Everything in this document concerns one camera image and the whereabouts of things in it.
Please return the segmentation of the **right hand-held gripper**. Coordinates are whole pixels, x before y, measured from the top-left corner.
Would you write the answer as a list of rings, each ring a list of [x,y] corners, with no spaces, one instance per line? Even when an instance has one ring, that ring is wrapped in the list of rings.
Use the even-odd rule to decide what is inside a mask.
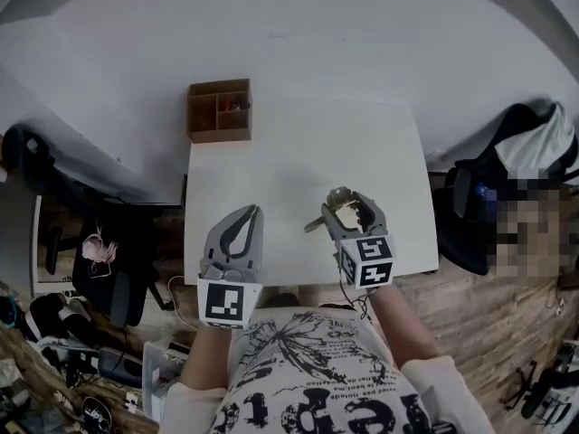
[[[339,271],[356,289],[378,288],[392,282],[394,239],[388,234],[384,212],[375,201],[359,192],[329,195],[321,206],[321,217],[337,253]],[[337,210],[355,203],[358,228],[348,228]]]

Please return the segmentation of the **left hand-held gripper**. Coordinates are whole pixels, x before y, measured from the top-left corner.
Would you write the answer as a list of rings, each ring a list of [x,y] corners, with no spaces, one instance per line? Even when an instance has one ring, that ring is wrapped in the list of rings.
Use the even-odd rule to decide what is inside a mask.
[[[244,228],[243,248],[234,252],[232,244]],[[196,283],[199,319],[204,325],[229,329],[249,325],[263,290],[263,228],[263,211],[251,204],[231,212],[209,231],[206,260]]]

